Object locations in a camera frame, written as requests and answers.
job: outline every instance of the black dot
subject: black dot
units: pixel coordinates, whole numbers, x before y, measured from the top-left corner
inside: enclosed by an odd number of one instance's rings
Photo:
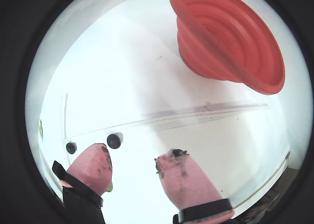
[[[67,143],[66,149],[69,154],[74,154],[77,151],[77,145],[73,142]]]
[[[107,144],[112,149],[118,149],[121,146],[120,137],[118,137],[116,134],[110,134],[107,137]]]

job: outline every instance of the pink robot finger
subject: pink robot finger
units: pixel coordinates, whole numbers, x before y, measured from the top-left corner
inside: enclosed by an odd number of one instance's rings
[[[223,199],[187,151],[172,149],[155,159],[155,162],[162,187],[179,210]],[[230,219],[234,213],[233,210],[228,210],[195,221],[202,224],[219,224]]]
[[[89,146],[74,160],[67,172],[101,196],[111,185],[112,179],[112,164],[106,145],[95,143]],[[63,180],[60,183],[72,188]]]

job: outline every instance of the black strap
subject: black strap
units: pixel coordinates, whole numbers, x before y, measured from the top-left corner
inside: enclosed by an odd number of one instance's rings
[[[174,215],[173,224],[181,224],[184,222],[190,222],[197,219],[216,215],[228,210],[232,210],[232,206],[229,199],[220,199],[217,201],[188,207]]]
[[[95,191],[90,189],[74,176],[68,174],[62,165],[57,161],[54,161],[52,171],[60,180],[64,180],[69,183],[79,194],[96,203],[99,207],[103,206],[104,200]]]
[[[105,224],[101,209],[75,189],[63,187],[66,215],[74,224]]]

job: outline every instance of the black border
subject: black border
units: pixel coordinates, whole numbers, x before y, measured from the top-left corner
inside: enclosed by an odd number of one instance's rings
[[[63,206],[45,185],[31,155],[24,105],[27,77],[38,46],[54,20],[72,1],[0,0],[0,223],[69,223]],[[295,35],[313,83],[314,0],[266,1]],[[313,187],[312,133],[296,181],[282,202],[259,223],[311,223]]]

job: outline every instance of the silicone bowl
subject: silicone bowl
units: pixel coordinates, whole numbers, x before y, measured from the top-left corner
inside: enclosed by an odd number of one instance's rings
[[[170,0],[177,14],[181,58],[195,73],[241,82],[262,94],[285,82],[279,46],[263,20],[241,0]]]

